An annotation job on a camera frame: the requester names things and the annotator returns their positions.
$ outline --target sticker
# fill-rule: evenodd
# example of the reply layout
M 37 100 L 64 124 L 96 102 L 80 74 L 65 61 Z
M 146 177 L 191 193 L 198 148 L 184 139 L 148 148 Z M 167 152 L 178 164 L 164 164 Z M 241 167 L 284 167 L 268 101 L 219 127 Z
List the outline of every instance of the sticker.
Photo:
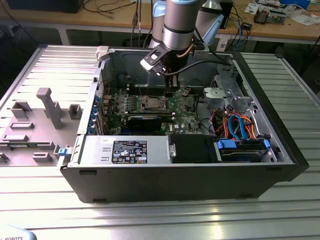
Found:
M 114 137 L 102 137 L 100 139 L 100 143 L 101 144 L 113 144 L 115 141 Z
M 146 164 L 147 141 L 113 141 L 114 164 Z

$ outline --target wooden workbench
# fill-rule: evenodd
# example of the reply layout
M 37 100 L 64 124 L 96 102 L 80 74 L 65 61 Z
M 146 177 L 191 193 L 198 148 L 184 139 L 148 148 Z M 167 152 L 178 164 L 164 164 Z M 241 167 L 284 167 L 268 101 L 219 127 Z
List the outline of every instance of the wooden workbench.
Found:
M 97 0 L 98 4 L 112 3 L 113 0 Z M 253 14 L 244 13 L 245 5 L 250 0 L 235 0 L 235 6 L 239 15 L 247 23 L 252 24 L 250 33 L 251 40 L 272 41 L 272 42 L 297 42 L 309 43 L 317 39 L 320 34 L 320 24 L 305 26 L 295 22 L 289 18 L 282 24 L 255 24 Z M 122 5 L 129 4 L 130 0 L 120 0 L 118 3 L 105 6 L 104 9 L 113 9 Z M 95 0 L 90 1 L 86 7 L 96 10 Z M 136 9 L 136 5 L 132 4 L 117 9 L 111 14 L 113 19 L 100 15 L 96 12 L 89 12 L 83 8 L 78 13 L 63 13 L 49 11 L 33 11 L 33 10 L 11 10 L 6 5 L 7 10 L 12 16 L 25 26 L 57 28 L 59 30 L 63 44 L 68 44 L 68 36 L 66 29 L 93 30 L 93 31 L 110 31 L 110 32 L 131 32 L 132 18 Z M 320 11 L 320 6 L 311 5 L 310 10 Z M 142 32 L 146 33 L 151 27 L 151 8 L 150 3 L 143 3 L 141 6 Z M 6 12 L 0 9 L 0 24 L 15 24 Z M 229 21 L 226 29 L 218 31 L 218 37 L 230 39 L 232 35 L 237 33 L 237 29 L 232 21 Z

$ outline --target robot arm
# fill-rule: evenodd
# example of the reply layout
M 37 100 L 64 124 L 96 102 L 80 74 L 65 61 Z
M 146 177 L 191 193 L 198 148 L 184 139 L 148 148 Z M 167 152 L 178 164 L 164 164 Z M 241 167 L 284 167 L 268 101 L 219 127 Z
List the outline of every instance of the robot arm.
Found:
M 159 0 L 154 5 L 152 40 L 149 46 L 154 49 L 140 64 L 147 71 L 153 70 L 158 75 L 163 74 L 166 87 L 179 87 L 178 74 L 172 73 L 186 66 L 188 53 L 194 46 L 196 25 L 198 29 L 204 26 L 200 32 L 203 33 L 202 37 L 207 44 L 214 39 L 220 27 L 223 19 L 220 4 L 215 0 L 208 1 L 205 3 L 205 0 Z

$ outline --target warning label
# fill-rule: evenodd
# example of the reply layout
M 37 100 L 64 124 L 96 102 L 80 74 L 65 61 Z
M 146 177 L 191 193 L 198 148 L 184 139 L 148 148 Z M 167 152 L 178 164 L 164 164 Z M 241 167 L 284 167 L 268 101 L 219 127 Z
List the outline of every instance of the warning label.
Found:
M 146 164 L 147 141 L 114 141 L 112 162 L 114 164 Z

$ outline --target motherboard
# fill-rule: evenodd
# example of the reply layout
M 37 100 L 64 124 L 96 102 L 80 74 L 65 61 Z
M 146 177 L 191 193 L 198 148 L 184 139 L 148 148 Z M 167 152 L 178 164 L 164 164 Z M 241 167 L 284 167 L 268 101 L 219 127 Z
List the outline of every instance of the motherboard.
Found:
M 164 96 L 163 90 L 129 87 L 109 92 L 103 97 L 107 135 L 201 134 L 194 94 L 179 89 Z

